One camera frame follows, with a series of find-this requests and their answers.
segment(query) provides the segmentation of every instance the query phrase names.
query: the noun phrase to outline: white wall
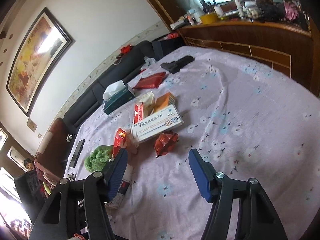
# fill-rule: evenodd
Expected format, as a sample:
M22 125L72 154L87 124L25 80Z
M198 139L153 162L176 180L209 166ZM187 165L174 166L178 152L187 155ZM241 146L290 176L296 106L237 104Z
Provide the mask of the white wall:
M34 19L47 7L74 39L43 85L30 118L11 99L5 86L15 54ZM0 50L0 120L31 154L41 142L55 115L80 83L106 57L136 34L160 21L146 0L27 0L12 23Z

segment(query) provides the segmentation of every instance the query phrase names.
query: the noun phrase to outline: framed painting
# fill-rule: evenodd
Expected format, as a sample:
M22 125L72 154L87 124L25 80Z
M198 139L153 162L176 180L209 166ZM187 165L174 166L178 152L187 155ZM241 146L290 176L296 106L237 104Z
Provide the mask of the framed painting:
M50 71L71 43L72 38L44 8L18 49L6 86L27 117Z

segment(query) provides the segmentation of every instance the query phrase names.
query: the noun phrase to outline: bed sheet wrinkle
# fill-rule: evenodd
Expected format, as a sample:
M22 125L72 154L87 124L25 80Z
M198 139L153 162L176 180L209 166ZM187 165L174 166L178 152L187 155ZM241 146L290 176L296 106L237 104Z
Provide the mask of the bed sheet wrinkle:
M196 148L202 158L232 179L255 177L269 195L289 240L298 240L320 206L320 101L309 91L254 60L214 49L181 47L131 82L163 72L163 62L186 55L195 61L169 74L155 97L171 92L184 124L172 152L155 158L154 140L140 145L132 184L111 226L127 239L200 239L211 205L199 193L188 163ZM148 90L141 90L137 95ZM102 108L81 126L76 144L86 143L73 172L99 144L112 145L118 127L132 121L132 100L104 115ZM233 209L228 240L236 230Z

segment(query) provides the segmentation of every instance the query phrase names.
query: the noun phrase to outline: blue gripper pad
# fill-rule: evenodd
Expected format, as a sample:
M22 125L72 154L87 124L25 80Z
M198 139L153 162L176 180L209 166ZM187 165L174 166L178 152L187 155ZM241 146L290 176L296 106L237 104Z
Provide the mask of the blue gripper pad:
M118 193L127 164L128 152L121 148L105 176L110 201Z
M205 162L196 149L189 151L189 165L200 194L208 203L213 202L211 190L212 185L215 184L216 171L211 163Z

